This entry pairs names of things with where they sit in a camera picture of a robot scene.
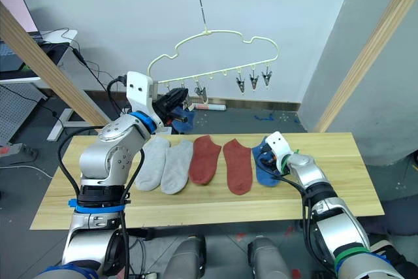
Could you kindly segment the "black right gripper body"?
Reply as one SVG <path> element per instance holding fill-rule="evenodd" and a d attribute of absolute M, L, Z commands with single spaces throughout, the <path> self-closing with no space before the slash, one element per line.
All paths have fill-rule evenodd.
<path fill-rule="evenodd" d="M 264 160 L 261 160 L 261 164 L 263 163 L 263 164 L 268 165 L 269 167 L 271 167 L 272 170 L 276 170 L 277 169 L 276 156 L 274 155 L 272 150 L 267 149 L 267 148 L 262 148 L 261 153 L 263 153 L 263 152 L 266 153 L 266 157 L 265 157 Z"/>

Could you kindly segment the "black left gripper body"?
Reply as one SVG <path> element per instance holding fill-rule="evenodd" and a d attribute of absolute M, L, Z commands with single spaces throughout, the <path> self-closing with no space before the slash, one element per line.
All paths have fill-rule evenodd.
<path fill-rule="evenodd" d="M 178 92 L 170 91 L 153 101 L 152 107 L 164 125 L 169 125 L 172 121 L 171 112 L 178 106 Z"/>

